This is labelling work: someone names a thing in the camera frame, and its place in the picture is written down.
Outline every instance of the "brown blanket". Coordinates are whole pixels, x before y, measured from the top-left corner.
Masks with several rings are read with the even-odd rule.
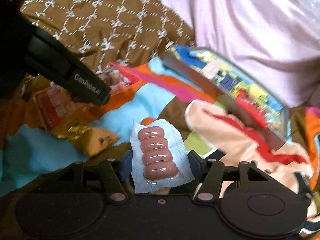
[[[193,31],[157,0],[28,0],[21,11],[93,71],[112,61],[142,65],[161,57],[170,41],[194,41]]]

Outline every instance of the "sausage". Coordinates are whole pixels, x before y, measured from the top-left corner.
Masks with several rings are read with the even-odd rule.
[[[164,130],[160,126],[143,128],[138,133],[140,141],[149,137],[164,137]]]
[[[150,163],[161,162],[161,161],[170,162],[172,160],[173,158],[170,150],[165,148],[147,151],[142,157],[142,161],[145,166],[149,165]]]
[[[178,174],[178,168],[174,162],[151,163],[144,169],[144,178],[147,180],[159,180],[172,178]]]
[[[168,141],[163,137],[150,137],[142,140],[141,150],[143,153],[151,151],[158,148],[168,148]]]

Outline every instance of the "red snack bag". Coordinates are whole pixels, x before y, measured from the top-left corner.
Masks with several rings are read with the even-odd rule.
[[[131,72],[130,68],[119,66],[115,62],[110,62],[98,77],[110,86],[111,95],[126,91],[141,80]]]
[[[71,101],[69,93],[58,85],[54,85],[45,90],[37,92],[33,96],[36,103],[42,126],[51,131],[74,111],[88,110],[93,105],[74,103]]]

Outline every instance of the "orange fabric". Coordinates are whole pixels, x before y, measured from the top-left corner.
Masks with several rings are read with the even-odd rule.
[[[160,80],[162,80],[163,82],[166,82],[167,84],[170,84],[170,85],[175,85],[175,86],[178,86],[178,87],[183,87],[193,93],[195,93],[196,95],[198,96],[201,96],[202,97],[202,100],[204,101],[207,101],[207,102],[210,102],[210,103],[214,103],[216,102],[216,99],[213,98],[212,96],[209,96],[208,94],[202,92],[202,91],[199,91],[198,89],[190,86],[189,84],[175,78],[175,77],[171,77],[171,76],[167,76],[167,75],[157,75],[155,73],[153,73],[148,64],[144,64],[144,65],[141,65],[137,68],[135,68],[136,70],[140,71],[141,73],[144,73],[144,74],[148,74],[150,76],[153,76],[155,78],[158,78]]]
[[[143,64],[137,67],[136,70],[144,74],[148,74],[150,76],[158,78],[163,82],[166,82],[167,84],[183,87],[186,90],[189,90],[195,93],[196,95],[202,97],[204,100],[208,102],[214,103],[216,101],[213,97],[193,88],[192,86],[184,83],[183,81],[178,80],[175,77],[167,75],[157,75],[153,73],[149,69],[148,64]],[[85,113],[78,112],[76,114],[86,122],[99,120],[105,113],[114,109],[118,109],[125,103],[133,100],[135,93],[145,84],[147,84],[147,82],[142,80],[141,82],[133,86],[131,89],[120,94],[113,95],[109,103],[105,106],[94,106]],[[146,118],[143,121],[143,124],[148,125],[153,121],[154,120]],[[31,128],[41,127],[41,122],[34,101],[30,99],[28,102],[25,102],[21,98],[17,98],[10,102],[10,106],[7,110],[6,116],[0,122],[0,149],[3,148],[5,136],[14,135],[23,124],[27,124]]]
[[[315,143],[315,136],[320,133],[320,119],[306,113],[306,139],[308,142],[308,153],[312,167],[314,168],[313,176],[310,180],[310,187],[313,189],[318,180],[319,156]]]
[[[105,106],[94,106],[89,111],[85,113],[80,112],[77,113],[77,115],[87,122],[98,120],[105,113],[118,109],[126,102],[131,101],[138,89],[145,84],[147,84],[147,82],[141,81],[129,90],[113,95],[109,103]],[[21,98],[17,98],[10,102],[6,116],[0,122],[0,149],[3,149],[5,136],[14,135],[23,124],[27,124],[31,128],[41,127],[34,101],[30,99],[28,102],[25,102]]]
[[[156,119],[154,119],[153,117],[147,117],[147,118],[143,119],[140,124],[142,124],[142,125],[149,125],[149,124],[151,124],[152,122],[154,122],[155,120],[156,120]]]

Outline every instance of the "screw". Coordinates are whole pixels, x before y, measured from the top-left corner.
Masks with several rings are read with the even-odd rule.
[[[203,200],[203,201],[209,201],[209,200],[213,199],[213,195],[210,194],[210,193],[207,193],[207,192],[203,192],[203,193],[200,193],[197,196],[197,198],[200,199],[200,200]]]
[[[159,203],[159,204],[165,204],[165,203],[166,203],[166,200],[165,200],[165,199],[158,199],[158,203]]]
[[[110,195],[110,198],[113,201],[123,201],[123,200],[125,200],[125,195],[122,193],[113,193]]]

